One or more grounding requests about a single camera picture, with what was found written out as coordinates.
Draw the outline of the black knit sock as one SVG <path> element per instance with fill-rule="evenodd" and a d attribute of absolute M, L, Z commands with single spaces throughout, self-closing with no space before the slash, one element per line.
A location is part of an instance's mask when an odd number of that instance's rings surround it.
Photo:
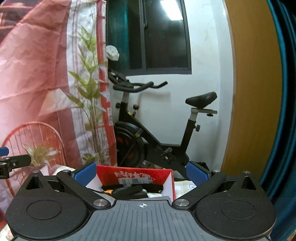
<path fill-rule="evenodd" d="M 102 186 L 103 192 L 110 194 L 117 200 L 136 200 L 161 197 L 163 189 L 163 185 L 153 183 L 132 184 L 131 186 L 123 186 L 122 184 Z"/>

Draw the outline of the checked bunny tablecloth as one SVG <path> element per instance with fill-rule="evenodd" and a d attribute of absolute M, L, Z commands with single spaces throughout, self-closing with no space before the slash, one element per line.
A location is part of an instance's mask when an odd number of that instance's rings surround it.
<path fill-rule="evenodd" d="M 175 200 L 196 187 L 191 181 L 174 182 L 174 185 Z M 116 199 L 99 195 L 110 201 L 111 207 L 114 206 Z M 127 201 L 137 210 L 144 211 L 152 207 L 150 201 L 159 200 L 163 204 L 173 202 L 168 198 L 119 201 Z M 110 209 L 88 209 L 80 198 L 65 190 L 56 175 L 45 176 L 42 171 L 31 172 L 15 195 L 11 194 L 7 180 L 1 180 L 1 228 L 8 226 L 14 237 L 57 240 L 78 231 L 94 211 L 107 212 Z"/>

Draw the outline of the red printed backdrop curtain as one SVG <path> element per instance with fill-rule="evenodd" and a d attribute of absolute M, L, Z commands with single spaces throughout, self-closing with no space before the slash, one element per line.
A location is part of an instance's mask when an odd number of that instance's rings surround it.
<path fill-rule="evenodd" d="M 30 166 L 1 180 L 1 213 L 33 170 L 116 164 L 106 1 L 1 1 L 1 146 Z"/>

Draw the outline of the teal curtain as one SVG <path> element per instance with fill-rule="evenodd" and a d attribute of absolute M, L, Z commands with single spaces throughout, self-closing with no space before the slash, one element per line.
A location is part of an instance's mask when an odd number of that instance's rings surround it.
<path fill-rule="evenodd" d="M 271 240 L 295 232 L 295 11 L 291 1 L 268 1 L 280 47 L 282 97 L 273 148 L 260 184 L 274 205 Z"/>

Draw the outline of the white fluffy cloth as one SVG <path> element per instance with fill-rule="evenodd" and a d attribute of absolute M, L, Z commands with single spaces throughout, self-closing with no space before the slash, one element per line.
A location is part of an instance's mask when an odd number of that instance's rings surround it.
<path fill-rule="evenodd" d="M 144 184 L 114 184 L 114 185 L 91 185 L 86 186 L 89 189 L 97 191 L 99 194 L 105 194 L 116 200 L 136 200 L 136 199 L 156 199 L 168 198 L 170 201 L 175 198 L 175 191 L 172 185 L 144 183 Z"/>

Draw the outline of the red strawberry cardboard box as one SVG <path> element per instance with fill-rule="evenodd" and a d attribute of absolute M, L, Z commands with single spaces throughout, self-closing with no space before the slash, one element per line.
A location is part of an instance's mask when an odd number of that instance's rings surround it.
<path fill-rule="evenodd" d="M 126 168 L 115 166 L 97 166 L 97 174 L 87 185 L 96 191 L 102 191 L 102 186 L 118 185 L 131 186 L 133 184 L 158 184 L 162 185 L 162 196 L 176 198 L 174 174 L 171 169 Z"/>

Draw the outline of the dark window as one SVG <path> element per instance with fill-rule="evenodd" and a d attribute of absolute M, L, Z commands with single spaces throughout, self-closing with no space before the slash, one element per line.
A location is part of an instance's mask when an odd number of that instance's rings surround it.
<path fill-rule="evenodd" d="M 119 52 L 109 67 L 126 76 L 191 74 L 184 1 L 107 1 L 107 44 Z"/>

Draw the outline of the wooden door panel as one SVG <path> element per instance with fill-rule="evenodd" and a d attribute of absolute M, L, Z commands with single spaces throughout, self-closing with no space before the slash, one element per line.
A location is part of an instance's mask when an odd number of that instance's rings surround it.
<path fill-rule="evenodd" d="M 234 94 L 222 170 L 262 177 L 278 129 L 282 66 L 267 1 L 226 1 L 234 52 Z"/>

